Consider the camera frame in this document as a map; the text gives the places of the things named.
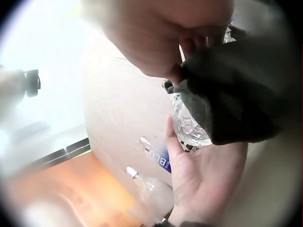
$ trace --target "black strip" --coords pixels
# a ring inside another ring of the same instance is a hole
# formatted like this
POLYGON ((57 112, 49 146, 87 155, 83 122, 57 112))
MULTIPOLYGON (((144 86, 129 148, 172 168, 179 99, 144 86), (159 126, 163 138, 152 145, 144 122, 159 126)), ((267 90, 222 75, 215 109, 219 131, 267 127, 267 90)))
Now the black strip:
POLYGON ((25 174, 29 174, 32 172, 36 172, 39 170, 47 169, 53 167, 57 164, 70 160, 88 150, 91 149, 89 145, 88 138, 76 142, 66 148, 66 150, 61 149, 52 154, 49 154, 43 158, 40 158, 26 167, 24 167, 21 171, 11 177, 11 179, 15 179, 25 174))
POLYGON ((87 145, 87 144, 89 144, 88 138, 86 138, 86 139, 84 139, 84 140, 81 140, 81 141, 79 141, 79 142, 76 142, 76 143, 74 143, 74 144, 68 146, 66 149, 67 149, 67 152, 69 153, 69 152, 71 152, 71 151, 73 151, 73 150, 76 150, 76 149, 78 149, 79 147, 83 147, 83 146, 85 146, 85 145, 87 145))

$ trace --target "orange surface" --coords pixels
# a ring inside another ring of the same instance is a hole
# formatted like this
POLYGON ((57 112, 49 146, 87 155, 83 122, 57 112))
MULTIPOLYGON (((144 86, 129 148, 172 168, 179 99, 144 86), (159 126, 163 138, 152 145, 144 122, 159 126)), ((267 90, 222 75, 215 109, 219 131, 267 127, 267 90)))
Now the orange surface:
POLYGON ((126 213, 134 199, 92 152, 21 177, 11 192, 20 207, 38 198, 56 202, 78 226, 140 226, 126 213))

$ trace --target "white wall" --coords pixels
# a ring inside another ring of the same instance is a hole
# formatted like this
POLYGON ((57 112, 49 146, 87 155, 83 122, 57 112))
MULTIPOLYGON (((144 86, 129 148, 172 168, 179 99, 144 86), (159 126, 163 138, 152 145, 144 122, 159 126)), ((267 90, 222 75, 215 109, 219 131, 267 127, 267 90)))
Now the white wall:
POLYGON ((87 138, 81 68, 91 28, 76 16, 78 8, 77 0, 25 1, 4 29, 0 63, 38 69, 41 79, 38 96, 25 97, 2 122, 0 154, 6 174, 87 138), (37 121, 50 128, 12 142, 12 134, 37 121))

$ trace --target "finger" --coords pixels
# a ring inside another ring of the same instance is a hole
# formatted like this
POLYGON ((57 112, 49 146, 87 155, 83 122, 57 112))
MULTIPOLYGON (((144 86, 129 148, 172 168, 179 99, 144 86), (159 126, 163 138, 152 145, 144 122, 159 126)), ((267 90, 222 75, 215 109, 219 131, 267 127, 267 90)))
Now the finger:
POLYGON ((176 156, 185 152, 177 138, 174 131, 172 116, 168 115, 166 117, 166 127, 164 132, 164 139, 166 142, 167 151, 169 154, 169 159, 172 161, 176 156))
POLYGON ((222 44, 224 41, 224 35, 225 34, 208 37, 207 39, 208 46, 212 47, 222 44))
POLYGON ((184 54, 184 58, 187 59, 196 51, 196 45, 194 40, 191 37, 179 39, 180 46, 182 47, 182 51, 184 54))
POLYGON ((196 51, 199 51, 201 49, 206 48, 207 37, 197 35, 194 37, 194 42, 195 42, 195 46, 196 46, 196 51))

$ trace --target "bottle neck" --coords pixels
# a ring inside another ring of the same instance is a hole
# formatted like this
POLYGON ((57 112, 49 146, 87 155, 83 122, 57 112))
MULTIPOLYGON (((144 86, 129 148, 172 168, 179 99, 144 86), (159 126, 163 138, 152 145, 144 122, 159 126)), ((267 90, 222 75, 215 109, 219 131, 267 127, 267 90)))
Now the bottle neck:
POLYGON ((126 172, 132 179, 139 178, 139 175, 138 175, 139 172, 136 171, 132 166, 126 167, 125 172, 126 172))

